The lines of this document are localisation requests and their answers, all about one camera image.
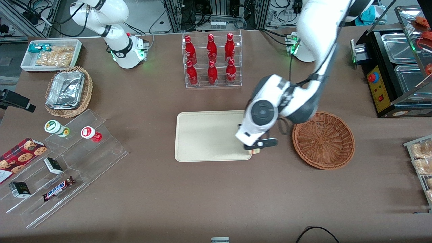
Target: empty wicker basket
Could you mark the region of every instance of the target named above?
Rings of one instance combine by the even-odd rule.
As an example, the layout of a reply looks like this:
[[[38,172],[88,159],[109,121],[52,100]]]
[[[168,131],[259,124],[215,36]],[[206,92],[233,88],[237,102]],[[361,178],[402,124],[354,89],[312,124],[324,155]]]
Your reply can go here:
[[[85,110],[87,110],[87,107],[89,106],[90,99],[92,98],[92,92],[93,92],[92,77],[90,77],[89,73],[82,67],[70,67],[70,68],[66,68],[65,70],[62,70],[60,72],[65,73],[65,72],[72,72],[72,71],[80,71],[86,75],[86,80],[84,81],[83,93],[81,95],[81,104],[75,110],[54,110],[54,109],[48,108],[45,105],[46,110],[51,115],[60,116],[63,118],[72,118],[74,116],[77,116],[77,115],[83,113]],[[48,94],[50,93],[53,80],[54,80],[54,77],[51,79],[51,82],[48,84],[47,91],[45,92],[45,99],[48,98]]]
[[[319,169],[345,166],[355,150],[350,128],[339,117],[328,112],[317,112],[310,121],[295,124],[292,141],[300,157]]]

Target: white tray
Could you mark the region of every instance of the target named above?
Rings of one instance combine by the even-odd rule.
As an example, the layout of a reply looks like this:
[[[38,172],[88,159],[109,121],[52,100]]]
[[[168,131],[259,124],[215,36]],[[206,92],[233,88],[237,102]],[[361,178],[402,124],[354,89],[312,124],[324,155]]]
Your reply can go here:
[[[76,39],[65,39],[65,40],[38,40],[38,41],[31,41],[29,43],[29,46],[33,43],[41,43],[41,44],[52,44],[52,45],[71,45],[75,46],[75,50],[73,51],[72,60],[70,62],[69,67],[74,67],[76,64],[76,61],[78,60],[79,51],[81,50],[82,43],[79,40]],[[24,58],[21,62],[21,68],[25,71],[31,71],[31,72],[47,72],[47,71],[60,71],[63,69],[66,69],[66,67],[41,67],[36,66],[36,60],[39,57],[39,53],[31,53],[29,51],[25,52]]]
[[[177,116],[178,162],[248,160],[252,155],[234,136],[244,111],[182,112]]]

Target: small box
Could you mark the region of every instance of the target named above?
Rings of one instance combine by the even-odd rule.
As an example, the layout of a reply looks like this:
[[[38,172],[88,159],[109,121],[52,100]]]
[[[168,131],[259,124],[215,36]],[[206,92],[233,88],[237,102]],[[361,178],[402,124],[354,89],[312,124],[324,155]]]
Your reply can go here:
[[[25,182],[11,182],[9,188],[16,198],[28,198],[32,195]]]
[[[43,143],[26,138],[0,156],[0,184],[13,174],[18,173],[46,150],[47,148]]]
[[[60,175],[63,173],[63,169],[61,168],[60,164],[57,162],[57,160],[47,157],[44,159],[45,165],[47,166],[48,170],[53,173]]]

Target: coca-cola bottle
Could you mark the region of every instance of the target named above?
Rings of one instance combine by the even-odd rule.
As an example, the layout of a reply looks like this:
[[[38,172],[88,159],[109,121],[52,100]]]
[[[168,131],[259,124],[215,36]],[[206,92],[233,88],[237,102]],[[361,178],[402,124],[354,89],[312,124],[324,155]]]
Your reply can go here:
[[[188,60],[186,62],[186,65],[187,65],[186,73],[187,73],[187,78],[189,79],[189,83],[191,84],[191,86],[198,85],[197,70],[195,69],[193,62],[191,60]]]
[[[234,59],[231,58],[228,61],[228,66],[226,67],[226,83],[228,85],[233,85],[235,82],[235,66]]]
[[[226,35],[226,43],[225,43],[225,61],[228,62],[230,59],[234,58],[234,35],[232,33],[228,33]]]
[[[212,34],[207,36],[207,56],[209,61],[217,62],[217,47]]]
[[[209,76],[209,84],[211,86],[216,86],[218,83],[217,69],[215,67],[214,61],[209,61],[209,69],[207,69],[207,74]]]
[[[195,46],[191,42],[190,36],[185,36],[184,41],[186,42],[186,46],[184,47],[184,51],[186,52],[186,57],[188,60],[192,61],[192,64],[197,64],[197,53],[195,51]]]

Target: beige tray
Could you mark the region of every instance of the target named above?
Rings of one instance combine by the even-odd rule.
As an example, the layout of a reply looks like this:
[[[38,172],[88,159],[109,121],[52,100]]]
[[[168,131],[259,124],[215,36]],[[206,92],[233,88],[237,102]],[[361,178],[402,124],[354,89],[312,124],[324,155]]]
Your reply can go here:
[[[234,136],[244,111],[182,112],[177,116],[178,162],[248,160],[252,155]]]

